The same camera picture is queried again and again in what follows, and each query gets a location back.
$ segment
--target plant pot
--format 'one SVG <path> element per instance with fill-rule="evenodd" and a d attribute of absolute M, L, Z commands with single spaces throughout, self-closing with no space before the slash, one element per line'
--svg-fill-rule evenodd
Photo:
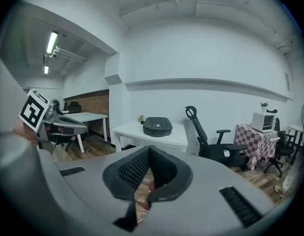
<path fill-rule="evenodd" d="M 261 108 L 262 108 L 262 113 L 266 113 L 268 107 L 266 106 L 266 107 L 261 107 Z"/>

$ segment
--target checkered tablecloth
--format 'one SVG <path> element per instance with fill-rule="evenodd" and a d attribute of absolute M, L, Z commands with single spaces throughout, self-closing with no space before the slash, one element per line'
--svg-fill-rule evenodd
<path fill-rule="evenodd" d="M 247 167 L 253 170 L 257 161 L 262 157 L 268 162 L 274 156 L 277 141 L 271 142 L 270 139 L 277 137 L 276 131 L 262 133 L 252 129 L 251 123 L 239 124 L 237 125 L 234 144 L 248 145 L 248 149 L 244 150 L 244 153 L 250 158 Z"/>

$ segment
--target ceiling light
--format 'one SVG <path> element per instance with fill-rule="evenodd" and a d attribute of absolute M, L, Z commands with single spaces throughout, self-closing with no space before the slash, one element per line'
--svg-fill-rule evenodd
<path fill-rule="evenodd" d="M 50 35 L 50 39 L 47 47 L 47 53 L 52 53 L 55 44 L 55 39 L 57 38 L 57 36 L 58 36 L 58 32 L 55 31 L 53 31 L 52 34 Z"/>

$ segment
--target floor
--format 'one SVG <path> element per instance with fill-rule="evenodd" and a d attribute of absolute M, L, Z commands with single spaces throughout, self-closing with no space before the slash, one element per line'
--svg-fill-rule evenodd
<path fill-rule="evenodd" d="M 68 152 L 64 150 L 65 147 L 58 145 L 54 151 L 53 157 L 55 162 L 57 161 L 68 161 L 68 160 L 78 160 L 85 158 L 93 158 L 97 156 L 103 156 L 111 153 L 115 153 L 115 148 L 110 146 L 109 142 L 105 142 L 103 138 L 98 135 L 87 133 L 84 135 L 83 147 L 85 153 L 80 152 L 80 148 L 76 144 L 71 144 Z M 232 168 L 234 172 L 242 176 L 247 181 L 254 184 L 256 187 L 260 188 L 265 194 L 267 194 L 275 205 L 280 204 L 285 198 L 293 195 L 293 190 L 291 189 L 286 193 L 284 198 L 280 198 L 278 194 L 274 191 L 274 186 L 280 184 L 285 179 L 290 166 L 288 163 L 284 163 L 282 168 L 283 176 L 279 178 L 278 171 L 275 166 L 272 166 L 267 174 L 263 173 L 266 167 L 265 161 L 262 161 L 257 165 L 257 168 L 253 171 L 242 172 L 239 168 Z M 153 180 L 153 175 L 151 171 L 146 174 L 142 184 L 139 186 L 135 193 L 135 200 L 137 205 L 137 219 L 142 220 L 148 211 L 143 208 L 143 202 L 149 193 L 148 183 Z"/>

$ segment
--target white desk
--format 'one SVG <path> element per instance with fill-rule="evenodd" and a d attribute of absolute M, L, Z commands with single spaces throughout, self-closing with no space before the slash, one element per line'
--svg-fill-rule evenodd
<path fill-rule="evenodd" d="M 138 140 L 142 145 L 164 146 L 175 148 L 182 152 L 186 152 L 188 146 L 187 135 L 183 124 L 172 123 L 171 134 L 163 137 L 145 135 L 143 132 L 143 125 L 138 121 L 132 121 L 125 125 L 113 128 L 112 130 L 114 132 L 117 152 L 121 152 L 121 136 Z"/>
<path fill-rule="evenodd" d="M 101 115 L 101 114 L 95 114 L 95 113 L 89 113 L 89 112 L 67 114 L 67 116 L 71 117 L 74 120 L 80 121 L 80 122 L 88 122 L 88 121 L 92 121 L 92 120 L 103 119 L 104 138 L 105 138 L 105 142 L 107 142 L 106 118 L 108 116 Z M 81 152 L 84 153 L 84 148 L 83 148 L 83 145 L 82 145 L 81 135 L 78 135 L 78 140 L 79 140 L 79 145 L 80 145 Z"/>
<path fill-rule="evenodd" d="M 291 163 L 290 163 L 291 165 L 293 165 L 294 162 L 295 162 L 295 160 L 296 160 L 296 157 L 297 157 L 297 154 L 298 154 L 298 151 L 299 151 L 299 148 L 300 148 L 301 141 L 303 140 L 304 127 L 300 126 L 300 125 L 296 125 L 296 124 L 289 124 L 288 127 L 290 129 L 293 129 L 295 131 L 295 137 L 294 137 L 294 140 L 293 140 L 293 146 L 296 143 L 297 134 L 298 134 L 298 132 L 300 132 L 298 144 L 297 144 L 297 147 L 296 147 L 293 159 L 291 160 Z"/>

